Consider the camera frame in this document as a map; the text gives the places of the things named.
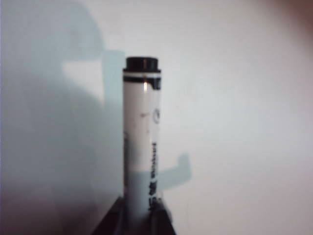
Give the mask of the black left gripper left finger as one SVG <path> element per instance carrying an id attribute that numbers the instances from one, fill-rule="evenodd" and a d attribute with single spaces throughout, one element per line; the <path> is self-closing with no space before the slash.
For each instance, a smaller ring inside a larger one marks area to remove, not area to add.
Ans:
<path id="1" fill-rule="evenodd" d="M 126 235 L 125 199 L 118 197 L 96 227 L 97 235 Z"/>

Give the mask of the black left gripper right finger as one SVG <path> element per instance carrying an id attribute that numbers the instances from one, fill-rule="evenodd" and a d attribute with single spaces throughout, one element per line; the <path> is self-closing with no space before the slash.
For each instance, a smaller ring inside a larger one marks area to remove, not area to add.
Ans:
<path id="1" fill-rule="evenodd" d="M 151 213 L 152 235 L 177 235 L 174 229 L 172 215 L 162 198 L 158 198 Z"/>

